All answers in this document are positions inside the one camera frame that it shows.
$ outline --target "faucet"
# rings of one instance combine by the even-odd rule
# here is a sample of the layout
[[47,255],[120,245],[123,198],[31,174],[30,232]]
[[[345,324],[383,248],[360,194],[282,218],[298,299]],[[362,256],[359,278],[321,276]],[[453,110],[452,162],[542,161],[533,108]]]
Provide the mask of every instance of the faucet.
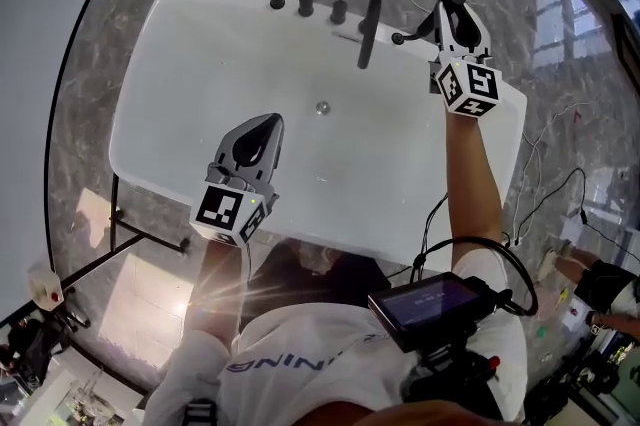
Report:
[[373,50],[373,42],[376,39],[381,9],[382,0],[369,0],[367,15],[358,25],[358,30],[362,33],[362,45],[360,46],[360,56],[358,56],[359,69],[366,69],[369,66],[369,59],[371,58],[371,51]]

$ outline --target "white t-shirt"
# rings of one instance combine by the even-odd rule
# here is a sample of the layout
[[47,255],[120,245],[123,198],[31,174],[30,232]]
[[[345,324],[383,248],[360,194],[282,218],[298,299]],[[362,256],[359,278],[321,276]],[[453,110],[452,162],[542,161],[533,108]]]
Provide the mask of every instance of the white t-shirt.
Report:
[[[489,250],[465,255],[454,272],[506,287],[502,260]],[[526,344],[517,317],[498,311],[478,325],[468,349],[497,355],[488,384],[505,420],[513,420],[527,385]],[[209,398],[221,426],[290,426],[327,403],[373,411],[402,403],[400,387],[416,366],[367,309],[310,303],[283,307],[247,325],[230,354],[200,331],[185,332],[164,381],[146,407],[145,426],[179,426],[185,406]]]
[[611,314],[626,314],[637,318],[638,302],[636,301],[635,280],[628,283],[611,304]]

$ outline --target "black cable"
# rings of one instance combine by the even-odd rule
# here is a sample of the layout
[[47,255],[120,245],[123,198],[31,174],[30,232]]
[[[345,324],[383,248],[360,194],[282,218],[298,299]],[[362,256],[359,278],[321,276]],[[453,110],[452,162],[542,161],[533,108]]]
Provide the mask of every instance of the black cable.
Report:
[[587,187],[587,176],[584,173],[584,170],[582,168],[580,168],[579,166],[574,168],[573,170],[571,170],[571,173],[569,175],[567,175],[567,178],[563,181],[563,183],[558,186],[555,190],[553,190],[551,193],[548,193],[547,195],[545,195],[543,197],[543,199],[540,201],[540,203],[533,209],[533,211],[531,211],[527,216],[525,216],[524,220],[522,220],[520,222],[520,225],[518,225],[518,230],[516,231],[516,239],[514,240],[515,245],[517,246],[519,244],[519,239],[520,239],[520,229],[522,229],[522,226],[524,225],[524,223],[531,218],[535,212],[540,209],[540,207],[542,207],[542,204],[544,204],[546,202],[546,200],[555,195],[556,193],[558,193],[562,188],[565,187],[565,185],[569,182],[569,179],[571,179],[571,176],[573,174],[575,174],[576,172],[580,172],[582,174],[582,200],[580,201],[580,210],[583,210],[583,206],[584,206],[584,198],[586,195],[586,187]]
[[251,280],[251,249],[249,248],[249,243],[247,243],[247,257],[249,259],[249,275],[247,276],[247,282]]
[[522,220],[520,222],[520,225],[518,226],[518,230],[516,233],[516,239],[515,242],[516,244],[518,243],[518,240],[520,238],[520,229],[522,228],[522,226],[524,225],[524,223],[533,216],[533,214],[540,209],[540,206],[550,197],[552,196],[554,193],[557,193],[558,191],[560,191],[568,182],[569,179],[571,179],[571,176],[573,174],[575,174],[576,172],[580,172],[582,174],[582,199],[580,200],[580,218],[582,220],[582,224],[586,225],[587,227],[589,227],[591,230],[593,230],[594,232],[600,234],[604,239],[606,239],[607,241],[613,243],[614,245],[616,245],[620,250],[622,250],[623,252],[625,252],[626,254],[629,254],[631,257],[633,257],[636,261],[640,262],[640,258],[638,256],[636,256],[635,254],[629,252],[629,250],[627,250],[625,247],[623,247],[620,243],[616,242],[615,240],[611,239],[610,237],[607,237],[604,235],[604,233],[600,230],[598,230],[597,228],[595,228],[593,225],[591,225],[587,219],[587,213],[584,210],[584,200],[586,198],[587,195],[587,175],[585,174],[584,170],[582,168],[580,168],[579,166],[574,168],[571,173],[567,176],[567,178],[563,181],[563,183],[558,186],[555,190],[553,190],[551,193],[549,193],[548,195],[545,195],[543,197],[543,199],[540,201],[540,203],[535,207],[535,209],[533,211],[531,211],[524,220]]
[[411,266],[407,266],[406,268],[401,269],[400,271],[396,271],[395,273],[392,273],[391,275],[385,275],[385,277],[387,278],[391,278],[391,277],[395,277],[396,275],[400,275],[400,273],[404,273],[407,270],[410,270]]
[[586,225],[587,227],[589,227],[591,230],[596,231],[598,234],[600,234],[604,239],[606,239],[607,241],[610,241],[611,243],[613,243],[614,245],[616,245],[620,250],[622,250],[623,252],[629,254],[631,257],[633,257],[636,261],[640,262],[640,259],[635,255],[632,254],[631,252],[629,252],[629,250],[627,250],[625,247],[623,247],[620,243],[617,243],[616,241],[614,241],[613,239],[605,236],[601,231],[599,231],[598,229],[596,229],[593,225],[591,225],[590,223],[584,223],[584,225]]
[[[440,209],[442,204],[445,203],[447,198],[449,198],[449,193],[445,193],[444,194],[444,197],[442,197],[440,199],[440,201],[436,204],[436,206],[431,210],[431,212],[427,216],[427,221],[425,222],[425,225],[424,225],[424,233],[422,234],[422,247],[420,249],[420,253],[424,253],[424,252],[427,251],[427,247],[428,247],[427,236],[429,235],[429,228],[431,227],[431,222],[433,221],[433,218],[435,217],[436,213],[438,212],[438,209]],[[417,270],[418,271],[418,280],[422,280],[422,270],[423,269],[424,268],[420,268],[419,270]],[[411,278],[409,279],[409,282],[413,282],[414,277],[415,277],[415,271],[412,271],[411,272]]]
[[413,261],[412,275],[414,275],[415,272],[424,265],[428,254],[430,254],[431,252],[435,252],[436,250],[440,250],[445,246],[456,243],[474,243],[476,245],[484,246],[495,252],[498,252],[503,258],[509,261],[509,263],[511,263],[511,265],[515,268],[516,272],[520,275],[525,285],[527,286],[527,290],[531,295],[531,306],[528,309],[525,309],[521,305],[518,305],[517,303],[509,300],[509,302],[501,304],[500,307],[516,316],[536,315],[536,313],[538,312],[538,297],[536,295],[535,286],[533,284],[533,281],[531,280],[531,277],[529,276],[529,273],[527,272],[527,269],[522,264],[522,261],[520,261],[520,259],[518,259],[513,254],[513,252],[511,252],[508,248],[501,245],[497,241],[493,241],[491,239],[480,238],[476,236],[463,236],[459,238],[447,239],[445,241],[441,241],[440,243],[436,243],[425,252],[420,253],[416,256],[415,260]]

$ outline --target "sink drain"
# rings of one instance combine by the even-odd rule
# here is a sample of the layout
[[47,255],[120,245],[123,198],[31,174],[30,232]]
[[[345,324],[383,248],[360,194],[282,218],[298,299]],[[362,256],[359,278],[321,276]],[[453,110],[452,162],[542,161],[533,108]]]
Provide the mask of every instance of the sink drain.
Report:
[[327,101],[320,101],[316,104],[316,113],[318,115],[326,115],[331,111],[331,106]]

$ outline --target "equipment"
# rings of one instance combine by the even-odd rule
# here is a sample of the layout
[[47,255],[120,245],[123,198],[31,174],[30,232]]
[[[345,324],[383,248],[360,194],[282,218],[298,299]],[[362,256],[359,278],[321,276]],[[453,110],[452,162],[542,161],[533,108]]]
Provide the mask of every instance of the equipment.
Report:
[[270,182],[278,167],[283,135],[282,117],[270,113],[224,136],[191,208],[191,225],[203,237],[247,245],[278,199]]
[[[272,0],[272,7],[278,7],[278,0]],[[500,71],[484,65],[491,49],[487,29],[465,0],[439,0],[416,34],[394,33],[392,41],[400,45],[432,32],[442,65],[435,81],[447,109],[482,116],[499,102],[502,83]],[[282,117],[274,113],[253,118],[223,138],[194,201],[197,207],[192,208],[191,223],[198,232],[235,246],[248,243],[278,197],[270,180],[277,167],[283,132]],[[422,251],[413,264],[412,281],[416,271],[421,274],[429,253],[450,244],[474,243],[502,255],[514,266],[531,294],[530,307],[524,309],[511,301],[511,290],[498,293],[476,277],[461,279],[447,272],[371,295],[369,308],[402,351],[419,353],[420,364],[402,392],[406,402],[446,399],[485,417],[501,419],[487,386],[500,360],[468,351],[466,344],[476,333],[478,322],[498,308],[519,316],[535,315],[538,301],[533,282],[517,257],[495,241],[465,237],[428,248],[429,223],[430,219]]]
[[451,113],[481,117],[500,102],[502,72],[484,63],[491,36],[466,0],[438,0],[413,35],[394,33],[396,45],[434,33],[442,68],[433,78]]

